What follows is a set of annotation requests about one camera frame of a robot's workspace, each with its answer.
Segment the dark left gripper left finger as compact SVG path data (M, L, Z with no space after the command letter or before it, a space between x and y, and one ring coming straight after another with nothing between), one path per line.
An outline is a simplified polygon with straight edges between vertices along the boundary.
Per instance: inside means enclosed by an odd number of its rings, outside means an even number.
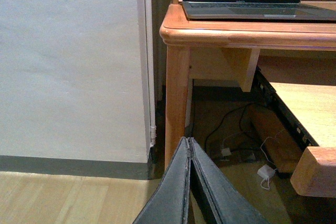
M134 223L188 223L190 144L181 138L154 194Z

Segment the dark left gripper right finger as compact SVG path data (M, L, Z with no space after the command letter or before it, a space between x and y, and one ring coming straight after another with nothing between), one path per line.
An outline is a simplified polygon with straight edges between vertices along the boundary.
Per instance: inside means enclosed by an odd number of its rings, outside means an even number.
M191 190L206 223L268 223L193 138L189 144Z

